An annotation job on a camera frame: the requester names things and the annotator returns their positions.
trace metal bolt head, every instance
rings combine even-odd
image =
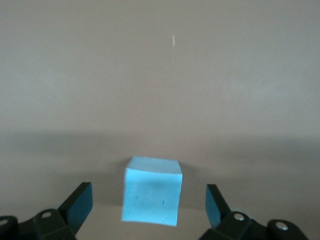
[[[0,226],[4,226],[8,223],[8,219],[0,220]]]
[[[47,212],[45,212],[44,214],[42,214],[42,218],[43,219],[45,219],[45,218],[48,218],[48,217],[50,217],[51,216],[51,212],[49,212],[49,211],[47,211]]]
[[[278,229],[280,229],[280,230],[283,230],[283,231],[288,230],[288,226],[287,226],[285,223],[283,223],[282,221],[277,221],[277,222],[275,223],[275,225],[276,225],[276,227],[277,227]]]
[[[234,216],[234,218],[237,219],[238,221],[243,221],[243,220],[245,220],[245,217],[244,217],[242,214],[240,214],[240,213],[236,213],[236,214],[234,214],[233,216]]]

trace white wall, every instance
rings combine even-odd
[[[0,215],[25,220],[82,181],[120,209],[144,155],[180,161],[181,211],[204,211],[216,183],[317,239],[319,25],[317,0],[1,1]]]

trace light blue foam block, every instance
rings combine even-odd
[[[178,161],[134,156],[125,170],[122,221],[177,226],[181,185]]]

